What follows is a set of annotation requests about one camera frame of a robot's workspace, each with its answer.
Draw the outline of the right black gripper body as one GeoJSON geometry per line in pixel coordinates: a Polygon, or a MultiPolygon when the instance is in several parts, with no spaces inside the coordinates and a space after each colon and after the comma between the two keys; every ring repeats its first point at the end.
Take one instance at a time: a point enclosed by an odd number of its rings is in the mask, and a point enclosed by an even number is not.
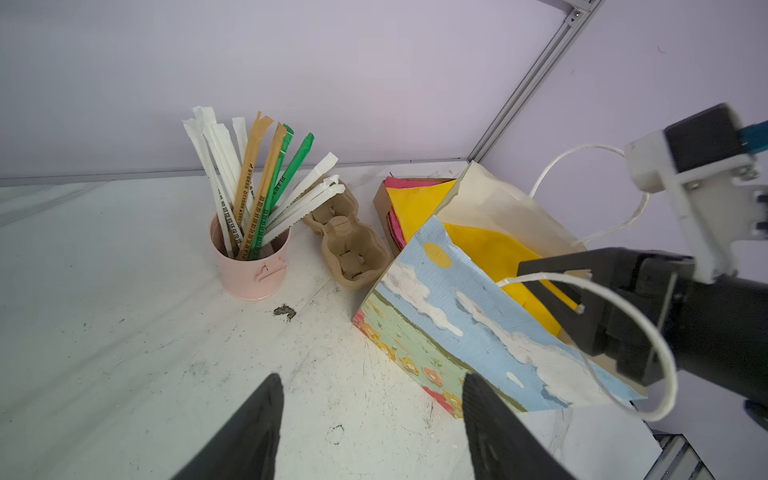
{"type": "Polygon", "coordinates": [[[608,251],[599,275],[659,328],[677,366],[753,404],[767,403],[767,285],[693,278],[695,260],[658,251],[608,251]]]}

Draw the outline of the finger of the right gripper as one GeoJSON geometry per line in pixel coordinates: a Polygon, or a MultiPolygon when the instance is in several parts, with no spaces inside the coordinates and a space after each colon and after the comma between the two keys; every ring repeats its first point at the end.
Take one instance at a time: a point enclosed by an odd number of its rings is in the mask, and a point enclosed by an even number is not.
{"type": "Polygon", "coordinates": [[[606,336],[617,308],[575,282],[581,280],[615,293],[628,291],[635,283],[640,258],[640,253],[627,248],[603,248],[523,261],[517,275],[546,276],[526,281],[524,285],[568,335],[606,336]]]}

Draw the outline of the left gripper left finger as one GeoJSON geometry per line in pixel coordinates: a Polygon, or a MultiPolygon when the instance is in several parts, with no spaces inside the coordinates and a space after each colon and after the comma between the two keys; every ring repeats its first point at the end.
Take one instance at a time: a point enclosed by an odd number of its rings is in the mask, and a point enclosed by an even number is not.
{"type": "Polygon", "coordinates": [[[272,373],[174,477],[274,479],[283,409],[281,379],[272,373]]]}

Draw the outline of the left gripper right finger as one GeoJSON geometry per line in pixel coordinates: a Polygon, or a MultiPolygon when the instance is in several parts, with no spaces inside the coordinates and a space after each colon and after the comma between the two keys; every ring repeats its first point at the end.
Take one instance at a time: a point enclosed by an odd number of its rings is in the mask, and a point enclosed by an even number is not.
{"type": "Polygon", "coordinates": [[[476,479],[573,480],[482,376],[465,375],[462,402],[476,479]]]}

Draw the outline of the painted paper gift bag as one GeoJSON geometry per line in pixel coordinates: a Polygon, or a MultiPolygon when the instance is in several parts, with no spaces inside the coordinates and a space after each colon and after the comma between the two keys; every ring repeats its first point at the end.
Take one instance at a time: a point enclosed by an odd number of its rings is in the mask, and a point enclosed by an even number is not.
{"type": "Polygon", "coordinates": [[[646,389],[604,355],[583,354],[574,336],[550,334],[458,248],[444,224],[492,230],[541,258],[582,252],[535,200],[477,163],[363,300],[353,325],[454,417],[463,415],[465,375],[482,375],[518,412],[642,399],[646,389]]]}

